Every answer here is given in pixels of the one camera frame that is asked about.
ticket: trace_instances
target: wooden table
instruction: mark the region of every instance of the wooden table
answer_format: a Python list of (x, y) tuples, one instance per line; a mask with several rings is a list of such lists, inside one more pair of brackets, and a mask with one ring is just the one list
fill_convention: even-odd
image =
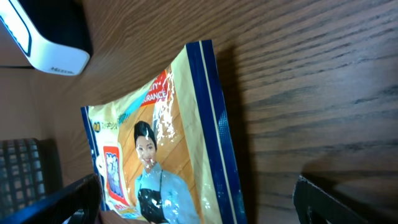
[(398, 1), (83, 5), (94, 47), (86, 70), (26, 72), (39, 137), (56, 139), (65, 185), (93, 172), (81, 106), (139, 88), (185, 43), (213, 39), (249, 223), (298, 223), (302, 172), (398, 220)]

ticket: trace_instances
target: plastic bag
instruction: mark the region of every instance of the plastic bag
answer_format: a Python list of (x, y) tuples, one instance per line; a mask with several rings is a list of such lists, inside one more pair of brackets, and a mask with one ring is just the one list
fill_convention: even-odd
[(142, 88), (81, 109), (101, 208), (150, 223), (246, 223), (210, 40)]

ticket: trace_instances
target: black object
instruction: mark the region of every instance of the black object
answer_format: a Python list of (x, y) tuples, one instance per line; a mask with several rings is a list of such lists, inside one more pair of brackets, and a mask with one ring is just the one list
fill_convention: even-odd
[(162, 190), (162, 173), (160, 174), (160, 186), (159, 191), (151, 189), (141, 189), (139, 186), (138, 201), (141, 207), (141, 215), (148, 221), (154, 223), (169, 223), (164, 217), (162, 207), (162, 196), (160, 192)]
[(0, 141), (0, 219), (62, 189), (61, 176), (51, 139)]
[(75, 0), (19, 0), (19, 3), (44, 38), (93, 55), (81, 3)]
[(0, 221), (6, 223), (94, 223), (101, 200), (101, 186), (95, 174)]
[(370, 223), (302, 175), (294, 189), (293, 203), (301, 224)]

